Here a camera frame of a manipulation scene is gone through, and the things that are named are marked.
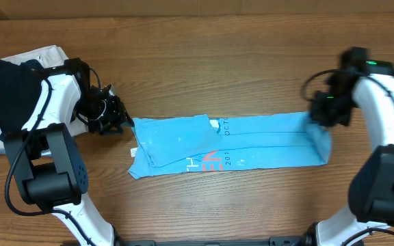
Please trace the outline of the light blue t-shirt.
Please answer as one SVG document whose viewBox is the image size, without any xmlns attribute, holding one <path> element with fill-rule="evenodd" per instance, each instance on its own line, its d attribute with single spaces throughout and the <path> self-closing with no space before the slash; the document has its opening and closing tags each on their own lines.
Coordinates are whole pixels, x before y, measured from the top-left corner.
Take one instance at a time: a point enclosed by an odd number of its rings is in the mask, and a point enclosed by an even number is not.
<svg viewBox="0 0 394 246">
<path fill-rule="evenodd" d="M 332 139 L 306 112 L 242 118 L 136 118 L 135 178 L 325 165 Z"/>
</svg>

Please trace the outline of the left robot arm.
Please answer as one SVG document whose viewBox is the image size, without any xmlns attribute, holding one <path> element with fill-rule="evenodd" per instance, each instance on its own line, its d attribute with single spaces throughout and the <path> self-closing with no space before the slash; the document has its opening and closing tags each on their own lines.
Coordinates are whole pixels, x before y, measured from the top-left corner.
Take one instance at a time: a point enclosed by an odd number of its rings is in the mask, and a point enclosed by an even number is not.
<svg viewBox="0 0 394 246">
<path fill-rule="evenodd" d="M 32 73 L 42 93 L 21 131 L 4 137 L 8 208 L 26 217 L 56 216 L 79 245 L 122 245 L 88 195 L 87 169 L 68 127 L 77 118 L 91 133 L 121 134 L 134 125 L 131 116 L 111 85 L 91 85 L 94 69 L 79 58 Z"/>
</svg>

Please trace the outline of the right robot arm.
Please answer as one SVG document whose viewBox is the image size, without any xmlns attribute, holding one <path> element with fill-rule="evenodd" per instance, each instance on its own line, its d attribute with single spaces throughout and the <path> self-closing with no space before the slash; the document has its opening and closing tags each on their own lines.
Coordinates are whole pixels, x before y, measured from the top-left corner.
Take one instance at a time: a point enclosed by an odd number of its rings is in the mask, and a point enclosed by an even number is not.
<svg viewBox="0 0 394 246">
<path fill-rule="evenodd" d="M 372 153 L 352 180 L 348 204 L 312 224 L 298 245 L 363 245 L 374 232 L 394 236 L 394 64 L 353 46 L 339 67 L 326 71 L 327 92 L 309 99 L 309 117 L 321 126 L 348 126 L 352 110 L 365 119 Z"/>
</svg>

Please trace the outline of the beige folded garment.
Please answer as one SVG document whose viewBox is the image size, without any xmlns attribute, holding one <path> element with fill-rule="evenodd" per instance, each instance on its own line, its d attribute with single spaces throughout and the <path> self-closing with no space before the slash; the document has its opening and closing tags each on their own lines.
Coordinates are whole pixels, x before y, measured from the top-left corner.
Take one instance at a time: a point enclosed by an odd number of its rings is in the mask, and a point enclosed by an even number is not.
<svg viewBox="0 0 394 246">
<path fill-rule="evenodd" d="M 2 58 L 3 61 L 11 62 L 16 65 L 20 65 L 23 62 L 27 62 L 29 60 L 37 60 L 42 67 L 50 68 L 54 66 L 61 66 L 64 64 L 64 61 L 68 59 L 65 52 L 61 47 L 56 45 L 45 46 L 39 49 L 35 49 L 32 51 L 28 51 L 25 53 L 20 53 L 17 55 L 12 55 L 9 57 Z M 70 134 L 74 137 L 80 135 L 82 133 L 86 133 L 88 131 L 88 127 L 81 120 L 74 120 L 70 123 L 68 127 Z M 3 142 L 0 140 L 0 154 L 5 154 L 5 150 L 3 147 Z"/>
</svg>

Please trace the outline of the black folded garment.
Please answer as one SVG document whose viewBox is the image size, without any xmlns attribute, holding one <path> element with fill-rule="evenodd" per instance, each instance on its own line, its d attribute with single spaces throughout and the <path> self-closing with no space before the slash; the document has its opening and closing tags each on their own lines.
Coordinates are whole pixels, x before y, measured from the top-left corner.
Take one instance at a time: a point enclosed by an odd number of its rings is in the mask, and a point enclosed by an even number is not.
<svg viewBox="0 0 394 246">
<path fill-rule="evenodd" d="M 42 91 L 38 73 L 44 70 L 31 59 L 19 65 L 0 59 L 0 129 L 16 132 L 29 120 Z"/>
</svg>

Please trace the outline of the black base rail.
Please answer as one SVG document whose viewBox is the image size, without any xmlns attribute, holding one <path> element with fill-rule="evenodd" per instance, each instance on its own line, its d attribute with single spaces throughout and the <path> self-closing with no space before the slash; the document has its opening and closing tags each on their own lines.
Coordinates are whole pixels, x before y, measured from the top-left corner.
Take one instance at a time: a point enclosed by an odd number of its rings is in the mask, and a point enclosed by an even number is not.
<svg viewBox="0 0 394 246">
<path fill-rule="evenodd" d="M 302 236 L 271 236 L 261 240 L 225 240 L 225 241 L 168 241 L 153 240 L 122 241 L 123 246 L 298 246 L 302 244 Z"/>
</svg>

